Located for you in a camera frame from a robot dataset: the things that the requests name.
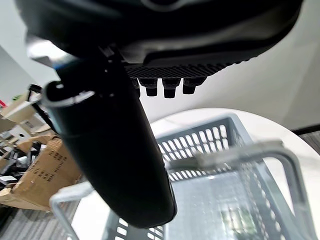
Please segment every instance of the small green plant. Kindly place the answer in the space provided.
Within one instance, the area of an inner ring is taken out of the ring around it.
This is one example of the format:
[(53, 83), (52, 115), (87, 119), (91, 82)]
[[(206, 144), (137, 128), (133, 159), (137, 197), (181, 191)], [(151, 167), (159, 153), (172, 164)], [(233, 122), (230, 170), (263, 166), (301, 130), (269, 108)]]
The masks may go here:
[(17, 95), (12, 98), (13, 101), (17, 101), (22, 95)]

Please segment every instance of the white round table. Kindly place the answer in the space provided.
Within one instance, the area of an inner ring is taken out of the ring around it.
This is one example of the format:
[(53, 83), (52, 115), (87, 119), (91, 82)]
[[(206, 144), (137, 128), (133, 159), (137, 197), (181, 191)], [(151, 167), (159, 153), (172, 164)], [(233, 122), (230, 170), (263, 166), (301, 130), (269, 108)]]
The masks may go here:
[[(240, 118), (254, 142), (282, 140), (284, 146), (299, 158), (315, 229), (318, 236), (320, 236), (320, 193), (318, 190), (318, 183), (320, 183), (320, 156), (290, 130), (264, 117), (224, 108), (201, 108), (183, 111), (153, 122), (151, 128), (155, 137), (157, 137), (229, 113), (236, 114)], [(289, 188), (281, 163), (270, 159), (266, 161), (266, 164), (292, 209)], [(107, 204), (96, 192), (83, 198), (72, 221), (72, 226), (80, 240), (89, 238), (91, 240), (100, 240), (106, 226), (109, 211)]]

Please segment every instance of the gray carpet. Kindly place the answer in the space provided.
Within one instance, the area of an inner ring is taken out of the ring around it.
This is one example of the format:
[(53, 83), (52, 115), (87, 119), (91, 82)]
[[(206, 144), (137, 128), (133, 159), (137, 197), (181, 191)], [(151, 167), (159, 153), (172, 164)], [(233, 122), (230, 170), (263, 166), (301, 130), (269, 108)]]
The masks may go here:
[[(79, 201), (62, 207), (71, 221)], [(66, 240), (67, 236), (51, 212), (15, 209), (0, 230), (0, 240)]]
[(320, 155), (320, 131), (298, 135)]

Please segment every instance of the cardboard box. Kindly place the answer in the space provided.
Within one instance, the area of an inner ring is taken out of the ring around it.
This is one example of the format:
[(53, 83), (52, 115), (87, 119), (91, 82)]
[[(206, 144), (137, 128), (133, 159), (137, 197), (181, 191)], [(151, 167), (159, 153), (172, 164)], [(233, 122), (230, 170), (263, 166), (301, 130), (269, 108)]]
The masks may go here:
[(6, 166), (6, 161), (3, 160), (9, 153), (6, 152), (1, 158), (0, 158), (0, 169), (4, 168)]
[(8, 184), (0, 191), (0, 204), (21, 208), (50, 211), (49, 199), (59, 189), (75, 184), (81, 172), (56, 135), (31, 137), (18, 145), (27, 153), (33, 141), (46, 144), (37, 159), (18, 183)]
[(19, 125), (28, 133), (33, 134), (36, 130), (41, 128), (45, 123), (41, 119), (41, 117), (36, 113), (32, 117), (28, 118), (27, 120), (24, 120), (19, 123)]
[(0, 119), (0, 133), (3, 133), (5, 131), (12, 129), (15, 125), (16, 123), (13, 121), (10, 121), (8, 119)]
[(22, 126), (16, 125), (13, 127), (9, 133), (15, 138), (25, 141), (31, 137), (30, 132), (26, 131)]
[(13, 101), (0, 112), (0, 115), (2, 115), (4, 119), (8, 119), (17, 124), (31, 118), (36, 111), (32, 103), (26, 101), (27, 96), (28, 94), (25, 93), (18, 100)]

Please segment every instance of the pink object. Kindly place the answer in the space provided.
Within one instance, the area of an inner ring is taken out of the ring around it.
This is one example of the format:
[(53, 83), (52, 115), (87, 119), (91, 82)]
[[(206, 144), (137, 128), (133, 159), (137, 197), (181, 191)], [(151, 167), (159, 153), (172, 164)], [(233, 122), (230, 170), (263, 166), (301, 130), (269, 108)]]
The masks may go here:
[(3, 101), (1, 101), (1, 100), (0, 100), (0, 105), (1, 105), (2, 107), (4, 107), (4, 108), (7, 106), (7, 105), (6, 105)]

